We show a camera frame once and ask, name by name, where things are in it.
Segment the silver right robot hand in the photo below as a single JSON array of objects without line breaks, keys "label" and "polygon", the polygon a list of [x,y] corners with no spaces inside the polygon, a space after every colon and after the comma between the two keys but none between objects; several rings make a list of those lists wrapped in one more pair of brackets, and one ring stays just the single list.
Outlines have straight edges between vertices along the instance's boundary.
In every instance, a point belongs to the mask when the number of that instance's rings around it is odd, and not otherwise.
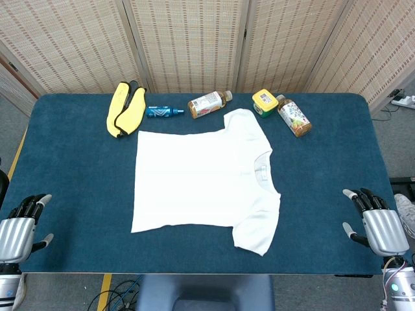
[{"label": "silver right robot hand", "polygon": [[384,199],[365,188],[343,189],[342,193],[353,202],[366,232],[365,236],[360,236],[349,223],[344,222],[342,226],[349,239],[370,248],[381,257],[404,255],[409,250],[399,216]]}]

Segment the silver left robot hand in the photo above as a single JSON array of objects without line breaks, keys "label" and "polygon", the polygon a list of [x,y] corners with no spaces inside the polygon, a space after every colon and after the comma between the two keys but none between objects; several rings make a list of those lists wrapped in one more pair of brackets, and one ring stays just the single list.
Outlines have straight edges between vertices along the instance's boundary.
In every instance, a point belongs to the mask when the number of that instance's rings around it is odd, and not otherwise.
[{"label": "silver left robot hand", "polygon": [[52,233],[40,242],[33,242],[43,208],[51,198],[51,194],[26,197],[1,221],[1,264],[25,262],[32,253],[46,248],[51,243],[54,238]]}]

